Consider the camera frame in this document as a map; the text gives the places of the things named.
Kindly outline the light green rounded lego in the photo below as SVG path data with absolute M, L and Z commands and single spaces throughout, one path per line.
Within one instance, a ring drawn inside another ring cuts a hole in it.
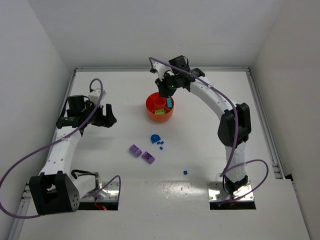
M 166 112 L 166 110 L 165 109 L 157 109 L 157 110 L 155 110 L 154 111 L 154 114 L 155 115 L 165 115 L 167 112 Z

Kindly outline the purple square lego brick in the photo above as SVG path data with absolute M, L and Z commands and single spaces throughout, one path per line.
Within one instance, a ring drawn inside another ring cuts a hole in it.
M 147 151 L 145 151 L 141 157 L 150 165 L 155 161 L 155 158 Z

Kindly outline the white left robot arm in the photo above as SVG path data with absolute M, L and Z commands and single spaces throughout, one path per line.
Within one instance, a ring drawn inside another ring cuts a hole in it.
M 105 96 L 101 89 L 89 95 L 67 97 L 56 121 L 56 140 L 38 176 L 29 180 L 29 189 L 40 216 L 76 212 L 80 200 L 96 195 L 101 189 L 99 174 L 72 170 L 76 147 L 88 125 L 110 128 L 116 122 L 112 106 L 101 105 Z

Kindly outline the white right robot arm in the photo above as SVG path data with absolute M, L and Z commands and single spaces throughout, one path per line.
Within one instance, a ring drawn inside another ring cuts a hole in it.
M 220 174 L 229 195 L 248 183 L 245 170 L 245 148 L 252 131 L 250 108 L 236 103 L 215 88 L 199 68 L 190 68 L 183 55 L 168 63 L 149 58 L 150 71 L 157 74 L 155 81 L 160 97 L 172 97 L 177 89 L 186 89 L 200 98 L 218 117 L 218 138 L 225 147 L 226 165 Z

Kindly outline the teal long lego brick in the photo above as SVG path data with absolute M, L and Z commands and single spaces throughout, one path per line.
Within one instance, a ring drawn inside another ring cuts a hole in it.
M 166 107 L 167 107 L 168 109 L 172 109 L 173 106 L 174 106 L 173 99 L 172 99 L 171 97 L 168 97 L 168 98 L 166 99 Z

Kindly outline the purple rounded lego brick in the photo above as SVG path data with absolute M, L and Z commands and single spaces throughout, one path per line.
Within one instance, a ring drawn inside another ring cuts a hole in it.
M 131 145 L 129 151 L 135 156 L 139 157 L 142 154 L 142 150 L 137 147 L 135 144 Z

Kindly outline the blue arch lego piece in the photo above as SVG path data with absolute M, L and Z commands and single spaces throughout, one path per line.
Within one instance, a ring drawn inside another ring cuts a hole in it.
M 154 143 L 159 142 L 161 140 L 161 137 L 158 134 L 153 134 L 150 137 L 150 140 L 151 140 L 152 144 L 154 144 Z

